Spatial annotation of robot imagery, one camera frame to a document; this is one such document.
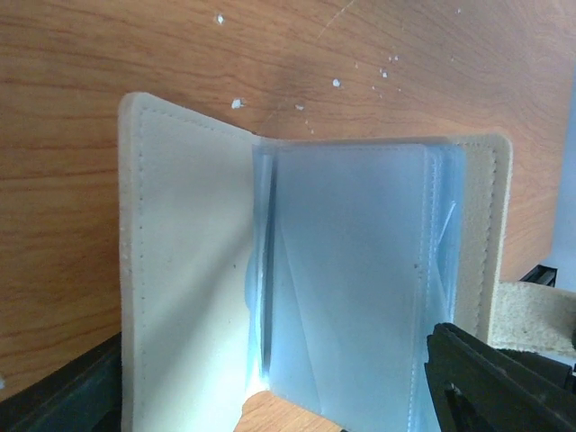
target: black object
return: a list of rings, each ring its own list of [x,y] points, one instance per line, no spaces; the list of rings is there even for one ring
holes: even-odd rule
[[[428,337],[426,375],[443,432],[576,431],[572,368],[500,352],[453,324]]]
[[[427,344],[428,386],[444,432],[576,432],[571,367],[497,351],[453,324],[438,324]],[[0,403],[0,431],[119,432],[121,410],[118,334]]]
[[[120,432],[118,334],[0,403],[2,432]]]
[[[520,282],[531,282],[533,284],[556,286],[556,274],[558,269],[537,265]]]

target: wooden table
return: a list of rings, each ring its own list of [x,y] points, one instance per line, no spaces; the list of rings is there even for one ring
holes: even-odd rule
[[[575,51],[572,0],[2,2],[0,399],[120,329],[124,94],[285,139],[502,132],[515,279],[549,251]],[[267,394],[245,411],[336,430]]]

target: white debris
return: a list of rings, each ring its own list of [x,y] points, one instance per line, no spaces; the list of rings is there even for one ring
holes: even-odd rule
[[[243,106],[244,106],[244,101],[238,97],[232,101],[232,109],[233,110],[239,110]]]

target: clear plastic pocket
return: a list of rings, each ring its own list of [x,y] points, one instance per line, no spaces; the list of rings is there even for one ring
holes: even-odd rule
[[[462,149],[262,147],[254,163],[260,378],[351,431],[432,428],[426,334],[454,315]]]

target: leather cover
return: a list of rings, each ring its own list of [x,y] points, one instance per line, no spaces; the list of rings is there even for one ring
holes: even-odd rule
[[[149,94],[125,96],[119,124],[123,428],[231,431],[253,368],[252,148],[290,143]],[[572,294],[498,283],[509,142],[441,141],[467,155],[455,324],[497,347],[571,351]]]

